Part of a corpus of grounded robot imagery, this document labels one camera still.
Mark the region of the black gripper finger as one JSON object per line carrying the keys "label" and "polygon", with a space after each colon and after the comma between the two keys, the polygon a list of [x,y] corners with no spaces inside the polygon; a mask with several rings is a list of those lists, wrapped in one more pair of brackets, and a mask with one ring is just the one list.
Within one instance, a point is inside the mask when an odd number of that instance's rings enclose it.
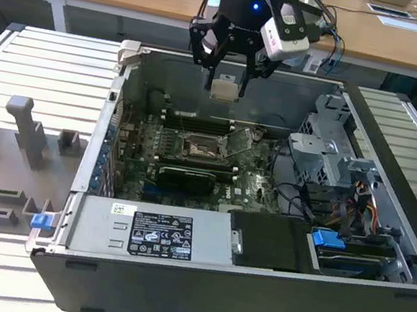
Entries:
{"label": "black gripper finger", "polygon": [[249,39],[246,46],[246,69],[242,74],[242,84],[239,88],[238,97],[243,97],[246,92],[246,87],[252,79],[256,78],[268,78],[278,68],[278,61],[270,60],[267,55],[263,55],[261,61],[257,61],[257,53],[264,50],[264,42],[262,38]]}
{"label": "black gripper finger", "polygon": [[209,71],[205,90],[211,90],[216,68],[227,53],[230,26],[230,21],[215,18],[211,22],[205,22],[195,17],[190,23],[190,45],[194,63]]}

